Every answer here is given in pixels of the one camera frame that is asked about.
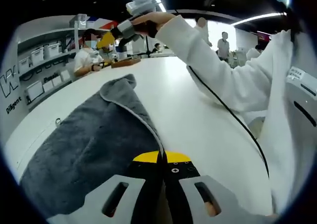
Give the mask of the person's right hand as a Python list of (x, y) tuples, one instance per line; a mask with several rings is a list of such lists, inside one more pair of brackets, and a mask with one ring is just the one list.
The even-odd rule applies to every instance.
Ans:
[(131, 21), (138, 34), (154, 38), (160, 28), (176, 16), (167, 12), (150, 12)]

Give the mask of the person's left hand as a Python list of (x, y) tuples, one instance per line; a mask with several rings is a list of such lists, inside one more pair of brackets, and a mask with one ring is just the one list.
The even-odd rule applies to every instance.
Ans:
[(211, 202), (204, 202), (205, 209), (210, 217), (215, 217), (219, 214), (219, 211)]

